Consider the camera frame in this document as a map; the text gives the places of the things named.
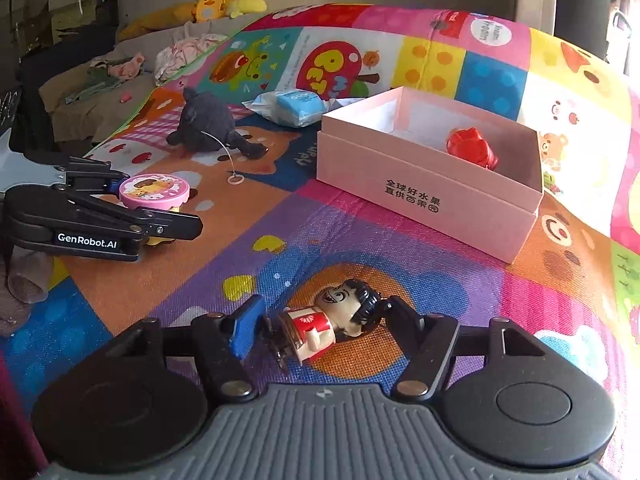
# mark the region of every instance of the checkered pattern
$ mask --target checkered pattern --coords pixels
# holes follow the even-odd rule
[[[251,110],[247,110],[243,106],[228,106],[235,121],[253,113]],[[142,144],[146,144],[147,146],[151,146],[152,148],[171,152],[175,148],[173,146],[169,146],[165,139],[167,135],[178,129],[182,108],[184,107],[180,106],[174,108],[155,121],[144,123],[137,127],[134,126],[130,132],[123,134],[120,138],[135,140],[137,142],[142,142]]]

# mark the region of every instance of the circular black cover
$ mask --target circular black cover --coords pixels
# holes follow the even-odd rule
[[[607,445],[616,418],[606,391],[556,354],[498,359],[452,384],[439,412],[475,452],[526,468],[588,459]]]
[[[187,444],[206,418],[199,388],[146,358],[101,360],[80,371],[51,384],[31,416],[47,456],[70,469],[141,468]]]

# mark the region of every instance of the cartoon mat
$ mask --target cartoon mat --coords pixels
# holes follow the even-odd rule
[[[238,131],[269,148],[259,160],[232,152],[246,177],[240,186],[226,183],[224,152],[192,155],[167,145],[187,86],[228,102]],[[282,88],[343,98],[397,86],[540,131],[547,193],[514,264],[316,181],[316,127],[289,130],[241,105]],[[89,155],[130,174],[186,179],[198,194],[183,210],[202,218],[202,235],[149,249],[133,264],[64,258],[70,277],[0,348],[28,412],[50,380],[141,317],[183,325],[204,312],[232,312],[254,292],[275,312],[310,304],[325,286],[358,277],[420,312],[444,312],[465,324],[510,317],[556,349],[611,394],[618,426],[604,465],[635,479],[639,132],[640,100],[604,62],[519,23],[355,5],[266,16],[156,89]],[[259,384],[375,381],[386,390],[404,364],[383,328],[333,347],[312,366],[290,362],[288,377],[262,346],[245,362]],[[454,379],[480,365],[463,360]],[[189,362],[172,366],[193,373]]]

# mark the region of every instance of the open cardboard box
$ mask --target open cardboard box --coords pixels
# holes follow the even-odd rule
[[[476,127],[495,171],[446,152],[453,129]],[[538,134],[504,117],[396,88],[322,117],[318,180],[512,263],[538,216]]]

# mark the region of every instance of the pink lid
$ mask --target pink lid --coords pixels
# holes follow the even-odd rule
[[[129,209],[152,207],[167,211],[189,199],[189,183],[173,175],[147,173],[120,184],[120,200]]]

